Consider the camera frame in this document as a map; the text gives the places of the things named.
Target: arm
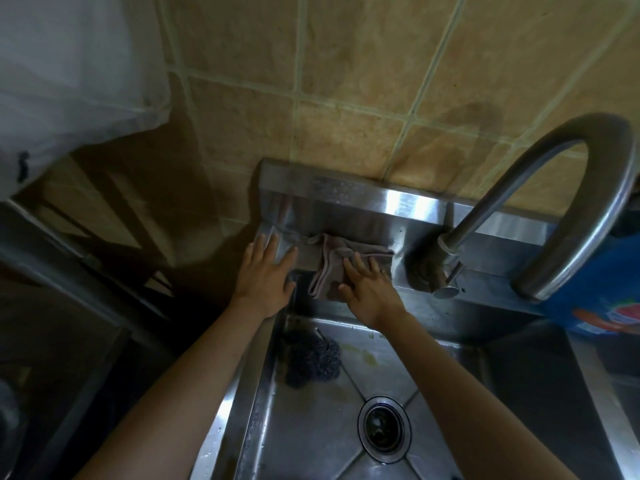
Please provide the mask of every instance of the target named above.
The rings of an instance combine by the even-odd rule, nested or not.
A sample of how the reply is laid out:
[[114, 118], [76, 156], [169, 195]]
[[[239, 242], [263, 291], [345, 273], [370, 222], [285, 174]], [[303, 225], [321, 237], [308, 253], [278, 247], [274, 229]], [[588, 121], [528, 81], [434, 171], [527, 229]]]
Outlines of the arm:
[[577, 480], [568, 468], [404, 309], [391, 280], [356, 254], [339, 290], [364, 325], [383, 333], [427, 401], [467, 480]]
[[262, 321], [283, 308], [296, 249], [275, 264], [278, 239], [250, 244], [229, 307], [140, 399], [76, 480], [185, 479], [240, 357]]

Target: hand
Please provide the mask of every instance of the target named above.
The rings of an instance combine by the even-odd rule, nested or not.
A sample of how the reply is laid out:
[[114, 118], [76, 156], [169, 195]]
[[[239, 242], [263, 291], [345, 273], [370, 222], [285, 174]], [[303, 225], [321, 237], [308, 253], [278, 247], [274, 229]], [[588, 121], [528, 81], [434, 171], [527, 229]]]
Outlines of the hand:
[[364, 266], [359, 253], [355, 254], [354, 262], [355, 268], [347, 258], [343, 259], [344, 270], [355, 288], [340, 285], [338, 291], [360, 322], [384, 333], [381, 329], [386, 322], [406, 313], [402, 299], [375, 259], [369, 258], [371, 271]]
[[229, 304], [229, 307], [244, 306], [260, 321], [275, 315], [289, 302], [296, 284], [285, 284], [285, 280], [298, 255], [298, 249], [292, 247], [276, 264], [280, 239], [272, 234], [266, 249], [265, 239], [264, 234], [260, 234], [258, 242], [249, 244], [244, 251], [236, 290]]

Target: white plastic bag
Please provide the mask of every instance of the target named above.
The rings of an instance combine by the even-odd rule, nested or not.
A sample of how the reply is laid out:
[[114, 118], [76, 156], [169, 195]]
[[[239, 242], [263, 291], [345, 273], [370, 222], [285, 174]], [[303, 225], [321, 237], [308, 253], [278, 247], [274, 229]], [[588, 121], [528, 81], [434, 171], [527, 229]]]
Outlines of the white plastic bag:
[[153, 0], [0, 0], [0, 201], [169, 110]]

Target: left hand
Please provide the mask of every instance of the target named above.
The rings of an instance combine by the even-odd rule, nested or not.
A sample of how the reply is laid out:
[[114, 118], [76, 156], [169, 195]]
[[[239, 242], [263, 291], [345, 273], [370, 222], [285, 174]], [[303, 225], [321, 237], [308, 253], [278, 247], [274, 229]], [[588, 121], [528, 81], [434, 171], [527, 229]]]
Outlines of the left hand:
[[258, 241], [249, 244], [244, 251], [236, 290], [229, 304], [229, 307], [247, 308], [260, 321], [275, 315], [289, 302], [296, 284], [285, 281], [298, 255], [298, 249], [292, 247], [276, 264], [280, 238], [272, 234], [266, 249], [265, 240], [264, 234], [260, 234]]

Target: right hand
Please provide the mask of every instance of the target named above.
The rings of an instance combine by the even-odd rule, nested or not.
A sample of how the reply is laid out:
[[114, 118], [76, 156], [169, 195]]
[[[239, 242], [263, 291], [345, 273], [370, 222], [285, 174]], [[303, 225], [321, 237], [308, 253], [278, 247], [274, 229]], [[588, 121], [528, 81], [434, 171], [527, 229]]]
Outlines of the right hand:
[[369, 258], [371, 270], [364, 265], [359, 253], [355, 253], [353, 260], [355, 267], [347, 258], [342, 263], [354, 288], [342, 284], [338, 291], [360, 322], [384, 333], [389, 320], [398, 319], [406, 313], [402, 299], [374, 258]]

